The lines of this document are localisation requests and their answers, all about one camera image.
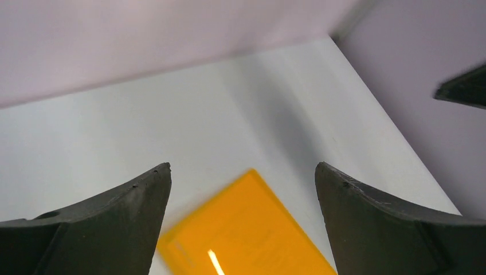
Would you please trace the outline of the yellow plastic folder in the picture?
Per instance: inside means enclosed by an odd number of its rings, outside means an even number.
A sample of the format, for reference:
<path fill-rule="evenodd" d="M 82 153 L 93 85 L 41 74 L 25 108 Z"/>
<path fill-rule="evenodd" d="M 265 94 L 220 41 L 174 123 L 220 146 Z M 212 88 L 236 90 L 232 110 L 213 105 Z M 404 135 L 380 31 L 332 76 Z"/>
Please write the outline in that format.
<path fill-rule="evenodd" d="M 172 274 L 334 274 L 260 174 L 247 170 L 163 233 Z"/>

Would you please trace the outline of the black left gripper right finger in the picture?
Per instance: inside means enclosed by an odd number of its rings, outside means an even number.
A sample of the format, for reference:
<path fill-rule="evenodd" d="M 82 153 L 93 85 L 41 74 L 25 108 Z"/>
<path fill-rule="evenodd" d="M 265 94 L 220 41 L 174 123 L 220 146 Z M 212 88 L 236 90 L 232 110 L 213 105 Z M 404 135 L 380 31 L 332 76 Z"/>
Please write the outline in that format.
<path fill-rule="evenodd" d="M 339 274 L 484 274 L 485 221 L 411 203 L 321 162 L 315 187 Z"/>

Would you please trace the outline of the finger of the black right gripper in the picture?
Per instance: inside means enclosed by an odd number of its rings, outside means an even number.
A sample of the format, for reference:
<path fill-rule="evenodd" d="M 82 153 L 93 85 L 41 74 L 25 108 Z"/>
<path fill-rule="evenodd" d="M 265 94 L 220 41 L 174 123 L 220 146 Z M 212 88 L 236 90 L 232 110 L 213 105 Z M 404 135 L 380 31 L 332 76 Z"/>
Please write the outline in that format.
<path fill-rule="evenodd" d="M 433 98 L 485 109 L 485 64 L 445 81 Z"/>

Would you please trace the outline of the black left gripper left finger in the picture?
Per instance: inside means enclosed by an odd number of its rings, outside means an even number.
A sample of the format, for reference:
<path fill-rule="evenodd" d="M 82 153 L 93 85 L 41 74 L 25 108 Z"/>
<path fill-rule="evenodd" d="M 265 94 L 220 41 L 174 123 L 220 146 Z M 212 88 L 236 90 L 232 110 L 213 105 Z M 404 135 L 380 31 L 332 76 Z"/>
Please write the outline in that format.
<path fill-rule="evenodd" d="M 148 274 L 168 198 L 162 163 L 34 219 L 1 223 L 2 274 Z"/>

